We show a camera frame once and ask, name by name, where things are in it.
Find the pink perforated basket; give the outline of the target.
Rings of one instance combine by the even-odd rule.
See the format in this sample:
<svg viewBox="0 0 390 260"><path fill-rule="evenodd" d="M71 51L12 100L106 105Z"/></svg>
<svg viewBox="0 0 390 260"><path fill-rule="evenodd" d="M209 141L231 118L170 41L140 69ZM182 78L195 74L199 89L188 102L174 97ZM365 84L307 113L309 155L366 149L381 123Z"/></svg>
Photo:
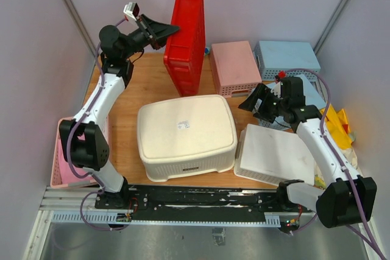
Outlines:
<svg viewBox="0 0 390 260"><path fill-rule="evenodd" d="M212 44L210 66L216 92L224 97L247 94L262 82L248 41Z"/></svg>

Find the red tray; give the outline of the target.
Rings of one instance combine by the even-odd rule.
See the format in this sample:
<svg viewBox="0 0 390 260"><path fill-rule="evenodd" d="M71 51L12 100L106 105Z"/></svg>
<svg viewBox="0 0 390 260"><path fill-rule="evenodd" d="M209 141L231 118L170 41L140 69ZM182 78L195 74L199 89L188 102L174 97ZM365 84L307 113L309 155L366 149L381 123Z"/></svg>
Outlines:
<svg viewBox="0 0 390 260"><path fill-rule="evenodd" d="M193 96L204 61L204 0L175 0L171 24L179 31L168 38L164 64L180 96Z"/></svg>

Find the blue perforated basket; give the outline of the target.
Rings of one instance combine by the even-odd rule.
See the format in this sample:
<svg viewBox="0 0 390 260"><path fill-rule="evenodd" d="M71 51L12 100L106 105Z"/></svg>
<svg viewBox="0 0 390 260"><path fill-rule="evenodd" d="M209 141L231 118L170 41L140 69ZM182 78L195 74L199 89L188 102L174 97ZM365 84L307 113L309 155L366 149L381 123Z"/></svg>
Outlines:
<svg viewBox="0 0 390 260"><path fill-rule="evenodd" d="M303 82L303 94L306 98L307 105L315 105L319 110L326 107L326 101L323 97L317 92L312 83L307 79L306 75L299 74L296 75ZM289 129L289 125L283 120L282 117L276 117L273 123L264 121L262 119L257 119L258 125L266 128L271 128L275 130L287 130Z"/></svg>
<svg viewBox="0 0 390 260"><path fill-rule="evenodd" d="M253 56L258 66L261 78L265 81L274 80L280 71L288 71L288 76L303 74L315 82L317 77L304 69L319 73L321 67L317 57L307 42L298 41L259 41L253 50Z"/></svg>

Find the small cream basket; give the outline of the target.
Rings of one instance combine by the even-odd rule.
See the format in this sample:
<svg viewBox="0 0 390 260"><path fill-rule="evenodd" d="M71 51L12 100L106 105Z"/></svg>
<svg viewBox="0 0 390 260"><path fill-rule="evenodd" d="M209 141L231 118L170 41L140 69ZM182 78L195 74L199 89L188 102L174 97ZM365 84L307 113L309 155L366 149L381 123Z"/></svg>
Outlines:
<svg viewBox="0 0 390 260"><path fill-rule="evenodd" d="M282 181L314 184L315 160L294 133L248 124L240 133L234 174L277 186Z"/></svg>

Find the large cream basket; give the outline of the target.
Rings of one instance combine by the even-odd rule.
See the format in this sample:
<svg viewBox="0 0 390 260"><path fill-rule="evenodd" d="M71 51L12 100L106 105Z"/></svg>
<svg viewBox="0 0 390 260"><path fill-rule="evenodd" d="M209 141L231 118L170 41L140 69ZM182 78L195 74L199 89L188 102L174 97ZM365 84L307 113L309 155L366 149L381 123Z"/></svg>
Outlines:
<svg viewBox="0 0 390 260"><path fill-rule="evenodd" d="M226 172L235 163L235 121L218 94L144 105L136 122L138 151L148 179Z"/></svg>

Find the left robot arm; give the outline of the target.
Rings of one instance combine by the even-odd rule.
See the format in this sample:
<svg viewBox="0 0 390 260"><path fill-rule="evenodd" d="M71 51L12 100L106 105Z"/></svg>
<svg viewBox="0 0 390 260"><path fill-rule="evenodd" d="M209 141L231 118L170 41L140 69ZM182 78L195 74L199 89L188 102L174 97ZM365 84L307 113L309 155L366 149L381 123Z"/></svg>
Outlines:
<svg viewBox="0 0 390 260"><path fill-rule="evenodd" d="M83 178L77 169L91 175L102 194L119 209L130 203L128 183L110 162L110 148L101 126L132 78L131 56L143 54L147 46L164 47L168 38L180 30L179 26L156 22L144 14L136 17L135 22L138 28L129 34L121 33L117 25L100 30L95 55L95 60L101 62L98 84L83 108L58 127L63 155L71 172L77 178Z"/></svg>

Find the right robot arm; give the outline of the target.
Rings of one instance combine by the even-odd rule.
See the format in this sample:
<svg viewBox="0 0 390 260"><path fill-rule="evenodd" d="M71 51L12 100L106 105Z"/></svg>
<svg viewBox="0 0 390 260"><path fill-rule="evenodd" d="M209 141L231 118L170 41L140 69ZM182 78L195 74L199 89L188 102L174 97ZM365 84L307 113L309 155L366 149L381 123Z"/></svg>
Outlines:
<svg viewBox="0 0 390 260"><path fill-rule="evenodd" d="M258 84L239 109L268 122L281 116L304 142L321 170L327 186L324 190L302 180L279 184L276 204L282 211L304 206L314 211L327 228L367 225L377 185L373 178L363 177L341 153L327 130L325 113L307 104L300 78L284 77L273 88Z"/></svg>

